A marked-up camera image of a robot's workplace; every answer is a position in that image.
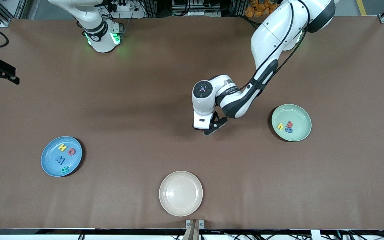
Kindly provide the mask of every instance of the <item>brown table surface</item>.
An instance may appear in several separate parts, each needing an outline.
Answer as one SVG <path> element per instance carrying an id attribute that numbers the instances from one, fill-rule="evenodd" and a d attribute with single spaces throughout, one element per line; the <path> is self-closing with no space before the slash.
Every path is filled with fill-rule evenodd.
<path id="1" fill-rule="evenodd" d="M 0 58 L 0 228 L 384 228 L 384 24 L 337 17 L 299 50 L 240 119 L 211 137 L 193 130 L 191 91 L 254 73 L 253 28 L 240 18 L 131 20 L 122 46 L 97 53 L 74 20 L 13 20 Z M 289 53 L 283 53 L 281 60 Z M 270 112 L 294 103 L 312 132 L 288 143 Z M 82 167 L 50 177 L 52 139 L 86 149 Z M 194 173 L 198 210 L 166 213 L 169 173 Z"/>

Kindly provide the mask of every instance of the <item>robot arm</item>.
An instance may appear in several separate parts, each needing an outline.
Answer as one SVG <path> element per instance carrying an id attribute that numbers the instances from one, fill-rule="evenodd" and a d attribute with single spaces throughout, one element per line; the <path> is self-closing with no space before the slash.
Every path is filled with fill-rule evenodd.
<path id="1" fill-rule="evenodd" d="M 111 51 L 121 43 L 123 25 L 103 19 L 95 5 L 103 0 L 48 0 L 73 15 L 81 24 L 94 50 L 99 53 Z"/>
<path id="2" fill-rule="evenodd" d="M 244 115 L 276 73 L 281 52 L 294 46 L 303 27 L 309 22 L 307 31 L 316 32 L 331 21 L 334 13 L 334 0 L 284 0 L 251 38 L 256 71 L 244 91 L 241 92 L 228 75 L 195 84 L 192 91 L 194 128 L 210 135 L 227 122 L 225 117 L 218 118 L 215 104 L 226 117 Z"/>

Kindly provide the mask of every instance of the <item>yellow floor stripe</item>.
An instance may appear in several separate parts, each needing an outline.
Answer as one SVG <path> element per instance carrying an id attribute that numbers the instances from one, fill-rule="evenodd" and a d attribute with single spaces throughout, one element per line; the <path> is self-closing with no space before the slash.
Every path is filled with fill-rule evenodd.
<path id="1" fill-rule="evenodd" d="M 356 0 L 356 3 L 358 4 L 359 12 L 361 13 L 361 16 L 367 16 L 367 12 L 365 12 L 364 4 L 362 3 L 362 0 Z"/>

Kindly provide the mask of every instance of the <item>green led light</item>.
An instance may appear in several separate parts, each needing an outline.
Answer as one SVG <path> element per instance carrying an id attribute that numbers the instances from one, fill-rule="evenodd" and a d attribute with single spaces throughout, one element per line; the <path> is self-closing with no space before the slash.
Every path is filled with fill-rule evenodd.
<path id="1" fill-rule="evenodd" d="M 118 45 L 121 42 L 120 39 L 119 39 L 119 34 L 118 33 L 115 33 L 115 34 L 111 33 L 111 37 L 112 37 L 113 43 L 115 45 Z"/>
<path id="2" fill-rule="evenodd" d="M 87 37 L 88 44 L 91 46 L 90 38 L 88 38 L 88 35 L 87 35 L 87 34 L 85 34 L 85 37 Z"/>

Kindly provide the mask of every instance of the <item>yellow letter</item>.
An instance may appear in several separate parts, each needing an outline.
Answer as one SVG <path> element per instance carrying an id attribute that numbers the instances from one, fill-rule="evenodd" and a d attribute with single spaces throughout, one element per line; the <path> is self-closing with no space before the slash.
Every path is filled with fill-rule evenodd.
<path id="1" fill-rule="evenodd" d="M 63 152 L 64 150 L 66 150 L 67 146 L 65 146 L 63 143 L 59 146 L 59 149 L 61 152 Z"/>

